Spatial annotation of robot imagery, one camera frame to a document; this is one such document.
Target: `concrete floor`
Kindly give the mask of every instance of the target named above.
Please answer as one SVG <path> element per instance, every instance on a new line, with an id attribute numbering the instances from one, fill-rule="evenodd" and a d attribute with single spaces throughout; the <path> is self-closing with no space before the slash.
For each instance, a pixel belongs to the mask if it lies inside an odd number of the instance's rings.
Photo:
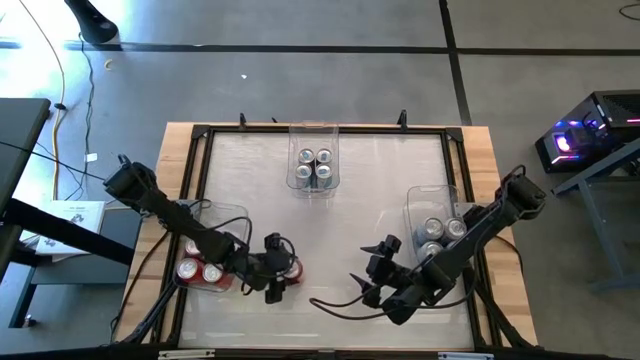
<path id="1" fill-rule="evenodd" d="M 25 0 L 54 43 L 76 39 L 78 27 L 62 2 Z M 437 0 L 94 0 L 120 27 L 119 38 L 157 44 L 445 46 Z M 638 48 L 640 22 L 622 18 L 626 0 L 450 0 L 457 44 L 488 48 Z M 0 50 L 0 96 L 57 101 L 60 76 L 37 29 L 19 4 L 0 38 L 20 50 Z M 640 9 L 635 11 L 640 16 Z M 89 91 L 82 54 L 60 50 L 70 111 L 59 133 L 62 161 L 82 165 Z M 167 121 L 327 120 L 394 123 L 407 109 L 412 124 L 459 124 L 446 55 L 90 52 L 95 112 L 90 137 L 108 175 L 115 155 L 153 166 Z M 103 64 L 112 59 L 111 70 Z M 634 57 L 461 56 L 474 125 L 491 128 L 502 172 L 524 163 L 550 189 L 562 176 L 542 172 L 533 142 L 593 90 L 640 88 Z M 51 148 L 51 123 L 40 142 Z M 30 161 L 16 197 L 51 196 L 52 165 Z M 61 172 L 60 196 L 75 188 Z M 84 198 L 107 199 L 90 182 Z M 567 224 L 572 224 L 567 231 Z M 540 218 L 515 227 L 525 264 L 531 312 L 541 345 L 573 352 L 637 357 L 640 291 L 593 295 L 589 281 L 608 269 L 579 198 L 549 198 Z M 12 265 L 0 286 L 0 352 L 95 346 L 123 288 L 41 287 L 30 313 L 33 329 L 6 329 L 26 269 Z"/>

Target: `clear plastic container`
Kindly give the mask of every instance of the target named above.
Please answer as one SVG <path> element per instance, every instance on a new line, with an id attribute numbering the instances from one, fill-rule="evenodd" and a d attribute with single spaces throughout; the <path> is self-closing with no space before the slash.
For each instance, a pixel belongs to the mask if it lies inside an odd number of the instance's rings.
<path id="1" fill-rule="evenodd" d="M 416 264 L 424 259 L 424 251 L 420 250 L 425 243 L 435 241 L 446 247 L 445 238 L 429 239 L 426 234 L 427 219 L 438 219 L 443 227 L 451 218 L 462 219 L 457 216 L 458 190 L 451 185 L 414 186 L 407 192 L 405 221 L 413 247 Z"/>
<path id="2" fill-rule="evenodd" d="M 303 122 L 289 126 L 287 185 L 302 198 L 328 198 L 340 184 L 338 125 Z"/>
<path id="3" fill-rule="evenodd" d="M 189 205 L 193 204 L 194 202 L 195 201 L 186 203 Z M 242 206 L 207 201 L 194 205 L 191 212 L 194 214 L 194 217 L 206 227 L 213 227 L 233 218 L 248 215 L 247 209 Z M 246 220 L 240 219 L 222 226 L 217 230 L 221 232 L 230 232 L 238 239 L 246 242 L 246 238 L 249 232 L 249 226 Z M 194 288 L 211 292 L 224 292 L 228 290 L 231 287 L 233 281 L 235 281 L 235 276 L 233 274 L 224 273 L 221 270 L 221 267 L 215 265 L 214 267 L 216 269 L 207 268 L 206 270 L 208 272 L 205 273 L 204 267 L 208 264 L 206 264 L 206 261 L 204 261 L 202 256 L 196 253 L 197 248 L 195 249 L 196 252 L 193 252 L 193 247 L 190 247 L 190 250 L 192 251 L 191 253 L 187 251 L 188 243 L 189 239 L 185 236 L 182 236 L 180 239 L 180 246 L 182 247 L 182 258 L 176 262 L 176 269 L 173 272 L 173 281 L 176 283 L 176 285 L 184 288 Z M 197 269 L 194 269 L 194 271 L 196 272 L 194 278 L 189 281 L 185 281 L 178 276 L 178 268 L 183 263 L 183 260 L 189 258 L 194 259 L 195 262 L 187 260 L 188 264 L 185 264 L 187 266 L 187 269 L 192 269 L 194 266 L 197 266 Z M 215 282 L 205 281 L 204 279 L 207 278 L 207 276 L 211 276 L 212 273 L 217 273 L 219 279 Z"/>

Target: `wooden table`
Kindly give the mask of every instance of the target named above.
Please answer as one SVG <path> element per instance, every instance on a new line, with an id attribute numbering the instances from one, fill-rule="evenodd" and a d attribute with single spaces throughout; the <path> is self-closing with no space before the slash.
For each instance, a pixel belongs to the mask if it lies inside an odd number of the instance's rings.
<path id="1" fill-rule="evenodd" d="M 171 199 L 178 198 L 184 168 L 191 140 L 191 131 L 195 123 L 168 123 L 165 131 L 160 156 L 156 165 L 158 186 Z M 216 126 L 229 125 L 238 126 L 237 123 L 216 123 Z M 287 124 L 270 124 L 270 126 L 288 126 Z M 394 125 L 367 125 L 388 127 Z M 475 201 L 478 203 L 490 203 L 494 200 L 494 192 L 500 184 L 500 175 L 493 153 L 493 145 L 487 127 L 461 127 L 464 135 L 468 167 L 471 175 L 471 183 Z M 196 164 L 202 158 L 203 146 L 198 147 L 196 154 Z M 460 176 L 460 164 L 458 163 L 455 147 L 450 147 L 453 167 L 456 175 L 456 184 L 462 184 Z M 198 167 L 194 169 L 192 182 L 190 184 L 189 198 L 195 196 L 196 181 L 198 179 Z M 140 262 L 147 255 L 151 247 L 162 236 L 164 230 L 154 219 L 146 220 L 142 225 L 138 244 L 136 246 L 135 257 L 131 264 L 131 270 L 127 281 L 127 290 L 134 275 L 138 272 Z M 505 229 L 500 235 L 513 243 L 513 234 L 510 229 Z M 120 340 L 130 334 L 136 325 L 143 319 L 158 297 L 164 264 L 168 254 L 169 242 L 166 241 L 151 256 L 150 260 L 142 270 L 140 279 L 134 287 L 128 303 L 125 306 L 120 326 L 116 333 L 116 339 Z M 496 303 L 500 306 L 511 323 L 518 329 L 520 334 L 529 342 L 537 343 L 531 313 L 529 311 L 529 301 L 524 286 L 524 281 L 520 273 L 518 257 L 506 244 L 500 241 L 491 241 L 485 247 L 489 276 Z M 162 339 L 166 339 L 173 313 L 175 309 L 175 295 L 167 306 L 164 319 Z M 487 317 L 482 307 L 482 302 L 478 299 L 478 312 L 480 315 L 481 329 L 484 338 L 489 342 L 489 327 Z"/>

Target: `yellow cable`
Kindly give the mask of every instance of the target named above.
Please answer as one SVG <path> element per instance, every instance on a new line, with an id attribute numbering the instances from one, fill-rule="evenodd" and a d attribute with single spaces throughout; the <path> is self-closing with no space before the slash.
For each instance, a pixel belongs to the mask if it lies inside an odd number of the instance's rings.
<path id="1" fill-rule="evenodd" d="M 44 37 L 44 39 L 47 41 L 47 44 L 49 44 L 49 48 L 51 48 L 51 52 L 53 52 L 53 56 L 55 56 L 56 58 L 56 62 L 58 63 L 58 68 L 60 69 L 60 77 L 62 78 L 62 93 L 60 94 L 60 101 L 59 104 L 64 104 L 64 91 L 65 91 L 65 81 L 64 81 L 64 70 L 62 69 L 62 63 L 60 62 L 60 58 L 58 57 L 58 53 L 56 52 L 56 50 L 53 48 L 53 45 L 51 44 L 51 41 L 49 41 L 49 38 L 47 37 L 47 35 L 44 33 L 44 30 L 42 30 L 42 28 L 40 27 L 40 24 L 38 24 L 38 21 L 36 20 L 35 17 L 33 17 L 33 14 L 31 14 L 31 11 L 29 11 L 29 8 L 27 8 L 27 6 L 22 2 L 22 0 L 18 0 L 18 2 L 20 3 L 20 5 L 22 5 L 22 7 L 24 8 L 24 10 L 27 12 L 27 14 L 29 14 L 29 17 L 31 17 L 31 20 L 33 20 L 33 23 L 36 24 L 36 26 L 38 27 L 38 30 L 40 30 L 40 33 L 42 34 L 42 37 Z M 56 108 L 56 122 L 53 125 L 53 132 L 51 134 L 51 142 L 53 143 L 53 158 L 58 160 L 58 127 L 60 127 L 60 109 Z M 58 173 L 59 173 L 59 166 L 58 166 L 58 162 L 54 162 L 53 163 L 53 193 L 51 194 L 51 197 L 53 200 L 57 200 L 58 199 Z"/>

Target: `red soda can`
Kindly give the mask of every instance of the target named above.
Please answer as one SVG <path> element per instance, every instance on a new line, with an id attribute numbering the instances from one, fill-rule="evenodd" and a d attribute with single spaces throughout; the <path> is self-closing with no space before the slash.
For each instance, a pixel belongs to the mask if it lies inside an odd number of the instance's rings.
<path id="1" fill-rule="evenodd" d="M 187 243 L 184 246 L 184 249 L 187 252 L 187 254 L 189 254 L 189 256 L 200 255 L 200 250 L 198 250 L 198 247 L 196 246 L 196 242 L 193 240 L 187 241 Z"/>
<path id="2" fill-rule="evenodd" d="M 202 269 L 204 263 L 198 259 L 182 259 L 178 264 L 176 272 L 178 277 L 187 283 L 203 282 Z"/>
<path id="3" fill-rule="evenodd" d="M 284 278 L 287 280 L 289 285 L 302 284 L 304 282 L 304 271 L 302 268 L 302 263 L 300 260 L 296 259 L 296 261 L 291 265 L 291 269 L 284 274 Z"/>
<path id="4" fill-rule="evenodd" d="M 202 271 L 204 281 L 214 285 L 220 291 L 226 291 L 233 283 L 233 277 L 224 271 L 218 269 L 213 264 L 206 264 Z"/>

